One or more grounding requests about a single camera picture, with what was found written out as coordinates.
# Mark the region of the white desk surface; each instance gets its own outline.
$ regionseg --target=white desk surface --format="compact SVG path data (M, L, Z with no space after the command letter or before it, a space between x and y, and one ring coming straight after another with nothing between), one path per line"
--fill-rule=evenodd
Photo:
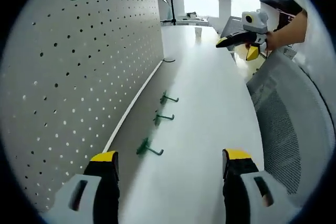
M193 26L166 26L162 37L167 58L183 52L168 92L180 100L162 109L175 115L151 136L151 147L164 153L147 151L143 157L120 223L225 223L222 150L245 150L264 169L251 98L230 53L215 48L213 28L203 27L202 39L196 39Z

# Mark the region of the pegboard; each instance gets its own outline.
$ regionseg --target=pegboard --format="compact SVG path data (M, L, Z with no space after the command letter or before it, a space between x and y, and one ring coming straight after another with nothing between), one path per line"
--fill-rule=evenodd
M162 58L157 0L28 0L3 53L0 119L39 211L103 150Z

